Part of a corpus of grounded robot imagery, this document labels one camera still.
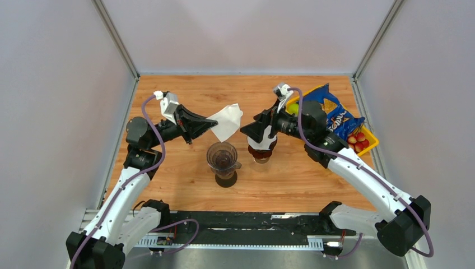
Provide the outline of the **amber coffee dripper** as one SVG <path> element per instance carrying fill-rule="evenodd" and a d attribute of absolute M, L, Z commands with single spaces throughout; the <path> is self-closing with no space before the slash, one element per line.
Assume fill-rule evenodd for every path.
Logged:
<path fill-rule="evenodd" d="M 271 157 L 276 144 L 277 144 L 277 141 L 271 143 L 271 147 L 270 147 L 269 151 L 254 150 L 250 146 L 248 146 L 248 151 L 252 155 L 253 158 L 258 157 L 258 156 L 263 156 L 263 157 L 269 156 L 269 157 Z"/>

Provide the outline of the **grey smoky coffee dripper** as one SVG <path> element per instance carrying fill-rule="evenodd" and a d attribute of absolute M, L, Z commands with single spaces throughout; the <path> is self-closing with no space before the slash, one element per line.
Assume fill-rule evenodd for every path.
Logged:
<path fill-rule="evenodd" d="M 228 142 L 216 142 L 210 146 L 206 153 L 206 159 L 212 173 L 218 179 L 231 179 L 236 170 L 242 167 L 238 161 L 237 149 Z"/>

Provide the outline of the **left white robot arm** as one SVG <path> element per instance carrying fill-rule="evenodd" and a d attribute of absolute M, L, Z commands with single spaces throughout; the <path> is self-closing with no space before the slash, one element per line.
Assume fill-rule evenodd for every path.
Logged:
<path fill-rule="evenodd" d="M 84 230 L 70 233 L 66 240 L 70 267 L 122 268 L 129 252 L 147 233 L 167 231 L 170 208 L 162 201 L 148 200 L 136 216 L 126 220 L 164 160 L 165 150 L 154 147 L 178 137 L 192 143 L 217 125 L 218 121 L 192 113 L 183 105 L 158 124 L 147 115 L 131 119 L 126 126 L 128 154 L 113 191 Z"/>

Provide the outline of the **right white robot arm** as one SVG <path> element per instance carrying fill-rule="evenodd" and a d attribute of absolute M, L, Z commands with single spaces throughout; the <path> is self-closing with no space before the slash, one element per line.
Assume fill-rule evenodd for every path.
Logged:
<path fill-rule="evenodd" d="M 253 119 L 240 132 L 247 136 L 249 150 L 255 157 L 273 150 L 277 133 L 303 140 L 304 149 L 314 162 L 345 179 L 376 208 L 372 212 L 331 202 L 322 210 L 322 231 L 334 234 L 339 229 L 353 230 L 373 236 L 400 257 L 410 250 L 425 257 L 434 255 L 428 233 L 428 199 L 412 197 L 369 167 L 347 142 L 327 128 L 327 115 L 317 101 L 305 101 L 298 114 L 286 112 L 277 101 Z"/>

